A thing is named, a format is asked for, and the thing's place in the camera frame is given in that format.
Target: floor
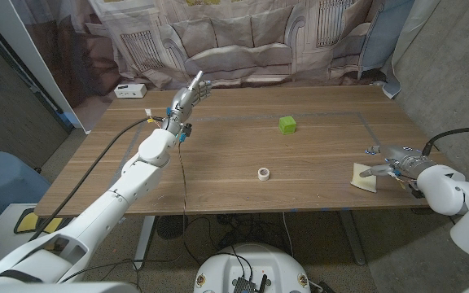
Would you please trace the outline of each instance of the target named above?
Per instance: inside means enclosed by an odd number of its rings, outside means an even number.
[[[74,130],[42,167],[42,174],[55,180],[84,139],[81,129]],[[290,212],[286,219],[295,258],[313,282],[324,281],[335,292],[464,291],[469,287],[469,255],[451,240],[451,219],[425,210],[418,213],[409,209],[354,211],[367,259],[364,266],[353,261],[338,212]],[[280,213],[260,216],[283,224]],[[215,215],[205,217],[211,222],[210,231],[206,220],[186,230],[187,246],[200,262],[216,251],[209,235],[218,243],[230,230]],[[141,226],[141,216],[127,217],[104,240],[90,266],[134,257]],[[278,240],[271,244],[288,249]],[[142,292],[192,292],[199,266],[183,248],[182,237],[165,240],[154,232],[147,260],[139,272]],[[101,280],[109,269],[91,270],[85,280]],[[130,264],[119,265],[106,280],[136,282],[136,273]]]

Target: yellow object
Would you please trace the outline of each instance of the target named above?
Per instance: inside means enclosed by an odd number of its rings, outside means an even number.
[[[364,164],[354,163],[354,174],[352,176],[352,181],[350,184],[370,192],[377,192],[375,189],[376,177],[374,175],[362,178],[359,176],[359,173],[366,171],[370,166],[365,166]]]
[[[38,219],[39,217],[36,214],[34,214],[33,212],[30,212],[28,215],[23,216],[23,218],[21,219],[21,222],[15,229],[15,232],[22,233],[22,232],[34,231],[36,229]]]
[[[57,228],[59,227],[59,225],[61,224],[62,220],[63,218],[55,218],[54,220],[52,220],[50,224],[48,224],[48,226],[45,228],[45,232],[47,233],[55,232]]]

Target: white robotic arm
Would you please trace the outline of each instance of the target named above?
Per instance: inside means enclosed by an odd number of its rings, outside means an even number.
[[[163,127],[141,143],[138,153],[124,166],[121,178],[69,225],[18,247],[0,260],[0,284],[23,282],[73,282],[83,274],[99,244],[106,238],[129,206],[157,187],[162,168],[169,163],[168,151],[191,133],[184,125],[191,109],[210,95],[211,82],[200,81],[202,72],[173,98],[173,107]],[[45,249],[61,243],[64,249]]]
[[[469,182],[465,181],[464,175],[448,166],[436,164],[409,147],[373,146],[366,152],[372,155],[381,153],[387,164],[362,172],[362,177],[397,177],[404,173],[415,178],[410,187],[424,194],[432,210],[447,216],[464,214],[450,235],[455,244],[469,254]]]

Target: tape roll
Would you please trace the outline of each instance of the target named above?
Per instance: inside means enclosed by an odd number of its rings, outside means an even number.
[[[258,170],[258,179],[260,179],[260,181],[266,181],[267,179],[269,179],[269,175],[270,172],[267,168],[260,168]]]

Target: wire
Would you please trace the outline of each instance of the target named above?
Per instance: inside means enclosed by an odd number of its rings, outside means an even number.
[[[289,246],[291,246],[291,256],[294,257],[294,251],[292,250],[291,235],[289,234],[289,229],[287,228],[287,223],[285,222],[285,212],[282,212],[282,214],[283,214],[283,225],[285,226],[285,231],[287,231],[287,237],[289,237]]]
[[[122,260],[122,261],[119,261],[119,262],[116,262],[116,263],[112,263],[112,264],[107,264],[107,265],[96,265],[96,266],[93,266],[93,267],[89,267],[89,268],[86,268],[86,269],[82,269],[72,275],[70,275],[69,277],[66,277],[65,279],[63,279],[63,281],[59,282],[59,283],[64,283],[66,282],[67,280],[71,279],[71,278],[74,278],[76,277],[77,275],[80,275],[84,272],[87,272],[89,270],[92,270],[92,269],[100,269],[100,268],[106,268],[108,266],[113,266],[113,269],[117,267],[117,265],[122,265],[122,264],[129,264],[129,263],[132,263],[134,264],[135,268],[137,268],[137,266],[135,265],[135,262],[142,262],[144,260],[132,260],[132,259],[126,259],[126,260]]]
[[[182,178],[184,180],[184,209],[182,213],[182,243],[184,244],[184,248],[186,249],[187,253],[195,260],[195,262],[199,265],[202,265],[199,260],[193,256],[191,251],[189,250],[189,247],[186,244],[186,198],[187,198],[187,185],[186,185],[186,173],[184,172],[184,163],[182,162],[182,155],[180,152],[180,145],[182,142],[178,143],[178,158],[180,159],[180,167],[182,169]]]
[[[251,266],[251,264],[249,264],[248,260],[246,260],[242,256],[239,256],[239,255],[236,255],[236,254],[233,254],[233,253],[229,253],[229,252],[218,252],[218,253],[213,254],[212,256],[221,256],[221,255],[228,255],[228,256],[234,256],[234,257],[237,257],[237,258],[241,258],[246,263],[248,263],[249,269],[251,270],[251,275],[249,277],[249,282],[252,280],[252,266]]]
[[[44,231],[44,229],[54,220],[54,218],[59,214],[61,209],[64,208],[66,203],[73,197],[73,195],[77,192],[79,187],[81,187],[82,183],[86,180],[88,175],[90,175],[91,171],[95,168],[97,163],[106,155],[106,152],[112,147],[112,145],[115,143],[115,141],[126,131],[132,129],[135,125],[139,125],[142,122],[148,120],[148,118],[143,118],[137,122],[134,122],[133,124],[127,126],[126,128],[122,129],[111,141],[108,143],[108,145],[104,148],[103,152],[95,159],[95,161],[92,163],[92,165],[86,170],[86,173],[82,176],[81,180],[73,187],[73,190],[70,192],[70,194],[63,200],[63,202],[55,209],[55,211],[46,219],[45,221],[42,222],[41,226],[37,229],[36,233],[30,238],[29,241],[34,240],[35,238],[39,237],[41,233]]]
[[[415,178],[413,178],[413,177],[406,176],[406,175],[403,175],[403,174],[401,174],[401,175],[398,175],[398,177],[404,177],[404,178],[406,178],[406,179],[410,179],[410,180],[417,180],[417,179],[415,179]]]
[[[431,138],[427,144],[423,148],[423,155],[430,155],[430,152],[432,151],[433,144],[436,142],[437,139],[443,138],[445,136],[451,135],[451,134],[456,134],[456,133],[465,133],[469,132],[469,127],[468,128],[463,128],[463,129],[454,129],[454,130],[449,130],[444,133],[437,134],[435,137]]]
[[[209,241],[211,241],[211,245],[213,245],[213,247],[215,247],[216,250],[219,250],[218,247],[215,245],[215,242],[211,238],[211,221],[207,217],[205,217],[205,216],[197,217],[196,219],[191,221],[189,224],[187,224],[186,230],[187,230],[187,228],[189,228],[191,226],[191,224],[195,223],[198,220],[206,220],[208,222]]]
[[[245,269],[243,269],[243,265],[242,265],[242,261],[240,260],[240,258],[238,257],[238,255],[236,254],[236,251],[235,251],[235,247],[231,244],[231,249],[233,250],[233,253],[234,255],[236,256],[236,259],[238,260],[238,262],[240,263],[240,266],[242,267],[242,278],[245,279]]]
[[[318,284],[316,284],[315,282],[312,282],[312,281],[309,280],[309,283],[310,283],[310,285],[315,286],[315,287],[317,287],[318,289],[321,289],[322,292],[323,292],[323,288],[322,288],[321,286],[319,286]]]

